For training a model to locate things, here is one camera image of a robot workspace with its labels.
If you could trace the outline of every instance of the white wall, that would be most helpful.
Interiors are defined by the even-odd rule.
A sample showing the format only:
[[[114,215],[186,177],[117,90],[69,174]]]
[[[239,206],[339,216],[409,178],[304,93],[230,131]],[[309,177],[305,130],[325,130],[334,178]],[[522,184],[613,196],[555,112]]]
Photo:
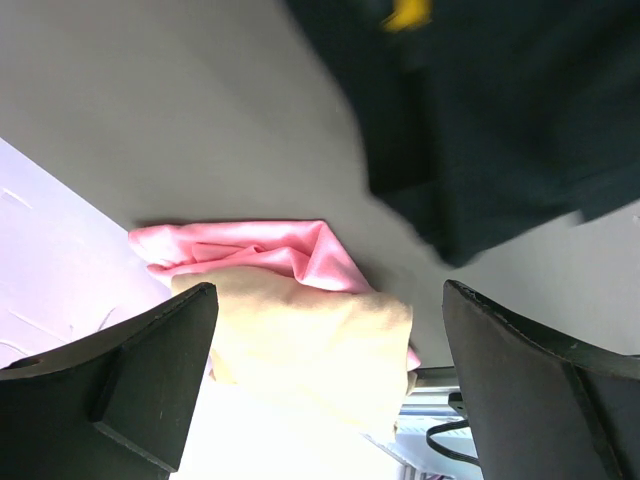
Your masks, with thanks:
[[[640,351],[640,208],[443,269],[366,194],[352,119],[275,0],[2,0],[0,45],[0,136],[125,228],[326,218],[374,283],[414,304],[428,365],[450,363],[447,277]]]

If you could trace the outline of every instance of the pink towel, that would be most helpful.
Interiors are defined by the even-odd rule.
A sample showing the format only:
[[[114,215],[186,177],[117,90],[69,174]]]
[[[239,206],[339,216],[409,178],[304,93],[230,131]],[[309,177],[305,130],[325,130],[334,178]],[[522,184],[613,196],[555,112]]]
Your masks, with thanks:
[[[226,267],[260,267],[321,290],[373,289],[329,226],[321,221],[256,221],[161,225],[129,233],[149,272],[171,285],[174,275]],[[408,368],[420,365],[409,349]]]

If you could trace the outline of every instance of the black garment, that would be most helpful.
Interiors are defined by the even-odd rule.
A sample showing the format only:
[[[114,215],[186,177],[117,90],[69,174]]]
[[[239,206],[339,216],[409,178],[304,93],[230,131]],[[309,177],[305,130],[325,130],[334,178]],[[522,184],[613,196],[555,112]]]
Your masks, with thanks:
[[[640,197],[640,2],[435,0],[396,35],[385,1],[286,3],[354,110],[372,193],[444,261]]]

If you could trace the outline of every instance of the folded cloth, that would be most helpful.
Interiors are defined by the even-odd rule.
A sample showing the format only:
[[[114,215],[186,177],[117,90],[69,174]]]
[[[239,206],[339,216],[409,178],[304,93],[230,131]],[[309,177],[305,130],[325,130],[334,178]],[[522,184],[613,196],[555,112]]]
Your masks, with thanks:
[[[327,292],[255,267],[174,276],[216,285],[213,375],[280,407],[389,435],[408,387],[411,308],[378,292]]]
[[[322,290],[373,292],[321,220],[160,225],[133,230],[129,243],[166,285],[174,275],[253,266]],[[414,351],[408,349],[407,355],[409,370],[417,368],[420,360]]]

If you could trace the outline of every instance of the black cable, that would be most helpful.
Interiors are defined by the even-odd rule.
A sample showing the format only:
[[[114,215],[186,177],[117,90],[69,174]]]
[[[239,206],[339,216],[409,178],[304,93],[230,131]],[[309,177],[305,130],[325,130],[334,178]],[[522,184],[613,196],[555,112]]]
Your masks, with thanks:
[[[458,462],[470,463],[471,465],[475,465],[476,467],[480,466],[480,462],[476,457],[472,457],[471,455],[465,455],[464,453],[454,452],[453,450],[445,447],[444,445],[439,444],[433,438],[433,435],[437,435],[438,433],[451,432],[453,430],[460,430],[462,428],[467,428],[469,426],[469,420],[460,420],[458,422],[449,422],[442,425],[436,425],[435,427],[431,427],[427,430],[427,445],[433,448],[440,455],[444,455],[451,460],[456,460]]]

